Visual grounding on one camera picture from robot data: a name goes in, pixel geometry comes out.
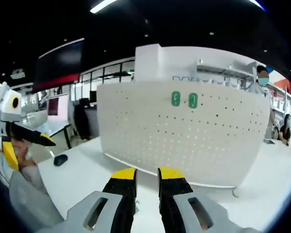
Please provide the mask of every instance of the gray gripper base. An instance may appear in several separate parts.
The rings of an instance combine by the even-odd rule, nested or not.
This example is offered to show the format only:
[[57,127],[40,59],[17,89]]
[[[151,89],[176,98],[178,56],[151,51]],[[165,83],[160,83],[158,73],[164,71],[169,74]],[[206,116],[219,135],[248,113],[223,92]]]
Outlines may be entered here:
[[[39,230],[38,233],[110,233],[113,218],[122,195],[95,191],[68,210],[67,219],[52,228]],[[86,228],[93,212],[102,199],[107,202],[103,207],[94,229]]]
[[175,195],[174,200],[181,213],[186,233],[205,232],[202,230],[196,213],[189,202],[191,200],[197,200],[211,219],[212,226],[207,230],[207,233],[259,233],[253,228],[241,228],[230,221],[227,210],[223,206],[196,192]]
[[15,121],[21,121],[21,114],[15,114],[15,113],[3,113],[0,110],[0,120],[4,122],[15,122]]

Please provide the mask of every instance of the table leg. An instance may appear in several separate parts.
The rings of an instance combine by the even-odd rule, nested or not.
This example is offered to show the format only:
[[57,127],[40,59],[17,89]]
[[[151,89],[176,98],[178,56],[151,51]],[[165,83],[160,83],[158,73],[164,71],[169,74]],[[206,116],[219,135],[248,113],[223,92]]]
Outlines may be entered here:
[[66,143],[67,143],[68,149],[71,149],[72,147],[71,147],[71,144],[70,144],[67,127],[64,128],[64,134],[65,134],[65,139],[66,139]]

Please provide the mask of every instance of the ceiling light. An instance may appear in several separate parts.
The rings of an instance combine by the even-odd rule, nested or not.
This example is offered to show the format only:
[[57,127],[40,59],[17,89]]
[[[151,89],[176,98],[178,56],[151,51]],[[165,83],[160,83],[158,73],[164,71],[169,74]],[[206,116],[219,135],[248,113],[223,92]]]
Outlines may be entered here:
[[258,6],[259,8],[261,8],[263,11],[265,11],[265,9],[256,0],[249,0],[249,1],[255,4],[256,6]]
[[93,7],[90,12],[96,14],[97,12],[101,11],[106,6],[110,5],[111,3],[115,2],[116,0],[104,0],[99,3],[97,6]]

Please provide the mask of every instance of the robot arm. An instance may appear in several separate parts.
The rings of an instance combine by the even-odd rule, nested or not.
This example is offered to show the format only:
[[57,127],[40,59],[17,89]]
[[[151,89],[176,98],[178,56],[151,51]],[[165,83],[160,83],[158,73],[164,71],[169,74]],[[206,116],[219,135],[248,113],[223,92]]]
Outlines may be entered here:
[[10,89],[6,82],[0,87],[0,150],[3,152],[9,166],[18,170],[18,162],[11,143],[11,127],[16,127],[23,139],[44,146],[56,144],[46,135],[33,131],[20,124],[21,94]]
[[[228,219],[224,207],[193,192],[181,170],[161,167],[158,179],[160,214],[166,233],[259,233],[239,227]],[[64,222],[38,233],[130,233],[136,194],[137,170],[119,171],[102,192],[95,191],[72,207]]]

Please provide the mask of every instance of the white pegboard partition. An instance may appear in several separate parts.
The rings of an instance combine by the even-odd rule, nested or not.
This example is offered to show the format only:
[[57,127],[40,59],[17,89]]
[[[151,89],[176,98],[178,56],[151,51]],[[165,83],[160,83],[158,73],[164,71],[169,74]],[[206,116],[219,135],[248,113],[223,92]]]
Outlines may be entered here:
[[[172,105],[172,93],[180,105]],[[189,94],[198,96],[189,107]],[[142,82],[100,85],[98,122],[104,153],[153,175],[180,168],[191,184],[241,184],[262,144],[270,101],[214,84]]]

